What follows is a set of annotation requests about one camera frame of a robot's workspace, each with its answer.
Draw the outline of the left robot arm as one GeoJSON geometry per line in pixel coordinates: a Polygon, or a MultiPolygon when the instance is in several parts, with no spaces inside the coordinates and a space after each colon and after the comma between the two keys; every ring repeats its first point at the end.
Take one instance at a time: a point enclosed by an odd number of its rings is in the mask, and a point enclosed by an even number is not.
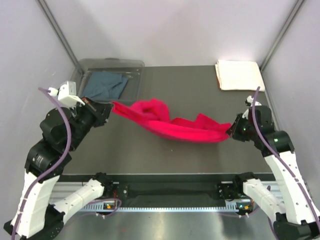
{"type": "Polygon", "coordinates": [[[65,199],[50,204],[54,186],[71,161],[75,151],[91,128],[104,126],[113,103],[98,103],[83,97],[82,103],[50,110],[40,123],[42,139],[28,152],[25,162],[24,186],[15,217],[6,222],[4,230],[14,239],[53,240],[68,220],[98,198],[114,197],[112,180],[102,172],[65,199]]]}

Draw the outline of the pink t shirt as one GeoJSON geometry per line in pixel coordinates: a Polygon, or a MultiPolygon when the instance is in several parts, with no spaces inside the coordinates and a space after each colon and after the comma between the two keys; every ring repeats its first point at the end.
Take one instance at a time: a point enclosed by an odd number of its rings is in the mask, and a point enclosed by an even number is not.
{"type": "Polygon", "coordinates": [[[169,107],[158,99],[139,100],[127,106],[113,102],[113,113],[124,117],[145,130],[165,139],[211,144],[228,139],[230,123],[219,123],[200,113],[195,120],[170,118],[169,107]]]}

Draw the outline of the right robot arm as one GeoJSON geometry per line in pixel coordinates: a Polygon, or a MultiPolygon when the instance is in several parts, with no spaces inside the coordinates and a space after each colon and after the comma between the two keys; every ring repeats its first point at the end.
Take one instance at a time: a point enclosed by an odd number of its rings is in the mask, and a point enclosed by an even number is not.
{"type": "Polygon", "coordinates": [[[283,130],[276,130],[272,111],[250,103],[227,130],[234,140],[252,141],[270,167],[282,199],[279,200],[252,172],[234,177],[233,192],[249,197],[268,217],[279,240],[315,240],[320,237],[320,211],[313,203],[299,171],[294,145],[283,130]]]}

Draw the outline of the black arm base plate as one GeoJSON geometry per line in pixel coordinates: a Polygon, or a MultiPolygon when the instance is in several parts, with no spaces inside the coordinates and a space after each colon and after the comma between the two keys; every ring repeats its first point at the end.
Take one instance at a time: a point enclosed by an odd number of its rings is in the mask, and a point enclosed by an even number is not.
{"type": "Polygon", "coordinates": [[[215,182],[114,182],[111,195],[124,199],[138,196],[200,196],[234,200],[240,194],[232,184],[215,182]]]}

